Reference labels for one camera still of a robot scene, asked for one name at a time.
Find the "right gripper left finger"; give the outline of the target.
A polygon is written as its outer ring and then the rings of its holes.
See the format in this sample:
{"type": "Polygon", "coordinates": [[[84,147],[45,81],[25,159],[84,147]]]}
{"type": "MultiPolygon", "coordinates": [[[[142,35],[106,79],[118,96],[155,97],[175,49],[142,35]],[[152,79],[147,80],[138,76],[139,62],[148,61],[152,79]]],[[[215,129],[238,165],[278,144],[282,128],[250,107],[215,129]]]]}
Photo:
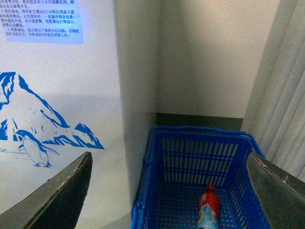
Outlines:
{"type": "Polygon", "coordinates": [[[0,216],[2,229],[73,229],[88,193],[92,154],[85,152],[0,216]]]}

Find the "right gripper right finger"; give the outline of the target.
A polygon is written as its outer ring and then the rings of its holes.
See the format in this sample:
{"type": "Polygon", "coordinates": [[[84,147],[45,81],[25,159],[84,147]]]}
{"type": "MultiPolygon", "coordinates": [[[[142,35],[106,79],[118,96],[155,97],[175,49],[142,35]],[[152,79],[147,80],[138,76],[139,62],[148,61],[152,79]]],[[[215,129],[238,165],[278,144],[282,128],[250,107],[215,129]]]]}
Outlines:
{"type": "Polygon", "coordinates": [[[249,178],[272,229],[305,227],[305,183],[257,153],[246,162],[249,178]]]}

